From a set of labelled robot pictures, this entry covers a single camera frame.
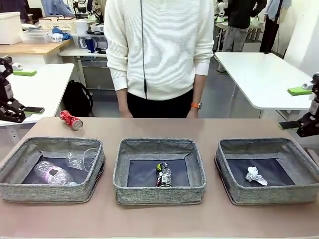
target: black backpack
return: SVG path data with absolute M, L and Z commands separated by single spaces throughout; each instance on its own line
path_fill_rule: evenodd
M 73 116 L 88 117 L 92 112 L 92 96 L 82 83 L 70 81 L 62 100 L 65 109 Z

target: person in black jacket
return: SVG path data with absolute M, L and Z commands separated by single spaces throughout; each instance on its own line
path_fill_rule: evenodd
M 250 18 L 257 16 L 266 5 L 267 0 L 228 1 L 228 28 L 225 35 L 223 52 L 243 51 Z M 217 71 L 225 72 L 225 69 L 219 64 Z

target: hand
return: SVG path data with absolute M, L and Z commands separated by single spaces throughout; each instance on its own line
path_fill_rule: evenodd
M 192 107 L 188 112 L 187 119 L 198 119 L 198 109 Z
M 133 115 L 129 110 L 121 112 L 121 118 L 133 118 Z

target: black trousers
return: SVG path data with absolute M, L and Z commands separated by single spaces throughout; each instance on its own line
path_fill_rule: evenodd
M 128 93 L 128 107 L 134 118 L 186 118 L 193 90 L 167 101 L 146 100 Z
M 275 23 L 274 21 L 270 20 L 268 17 L 266 19 L 266 24 L 265 24 L 265 31 L 264 31 L 264 36 L 263 36 L 263 40 L 261 42 L 261 46 L 260 46 L 260 52 L 265 52 L 267 46 L 269 47 L 269 51 L 271 51 L 271 49 L 274 46 L 275 43 L 275 39 L 276 39 L 276 35 L 277 35 L 277 31 L 279 29 L 279 24 Z

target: plastic bottle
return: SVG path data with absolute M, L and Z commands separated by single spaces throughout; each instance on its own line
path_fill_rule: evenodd
M 39 162 L 35 166 L 34 171 L 48 184 L 77 185 L 67 171 L 48 161 Z

